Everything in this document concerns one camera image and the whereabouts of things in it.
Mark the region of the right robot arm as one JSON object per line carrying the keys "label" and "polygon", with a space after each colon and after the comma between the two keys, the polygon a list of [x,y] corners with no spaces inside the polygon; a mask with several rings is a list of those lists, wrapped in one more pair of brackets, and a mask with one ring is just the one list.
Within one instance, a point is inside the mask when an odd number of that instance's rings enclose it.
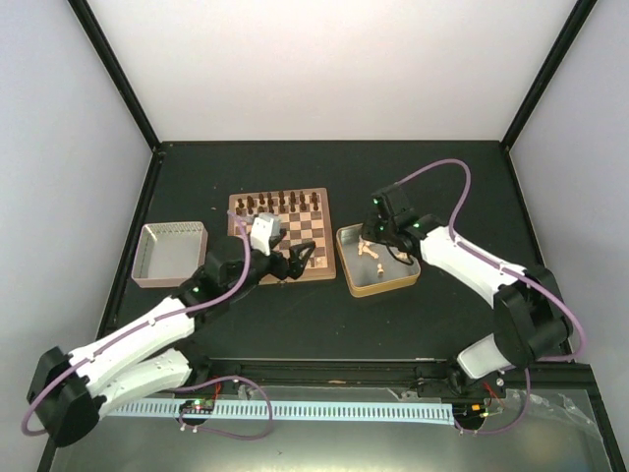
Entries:
{"label": "right robot arm", "polygon": [[456,395],[471,395],[492,373],[529,367],[574,332],[549,269],[508,263],[435,216],[420,216],[398,184],[372,194],[362,238],[384,246],[401,264],[424,263],[447,272],[491,308],[492,332],[450,363],[446,381]]}

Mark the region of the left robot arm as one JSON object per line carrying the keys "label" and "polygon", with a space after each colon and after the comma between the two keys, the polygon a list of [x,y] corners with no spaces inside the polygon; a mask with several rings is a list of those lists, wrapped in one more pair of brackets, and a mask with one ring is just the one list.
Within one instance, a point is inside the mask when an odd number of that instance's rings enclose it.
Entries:
{"label": "left robot arm", "polygon": [[285,230],[266,229],[261,220],[239,230],[219,240],[189,279],[135,321],[69,353],[58,347],[43,353],[27,393],[23,435],[48,435],[56,446],[67,446],[135,400],[162,390],[199,392],[225,383],[211,377],[191,335],[266,276],[299,279],[316,248],[313,241],[302,242],[283,255],[277,247]]}

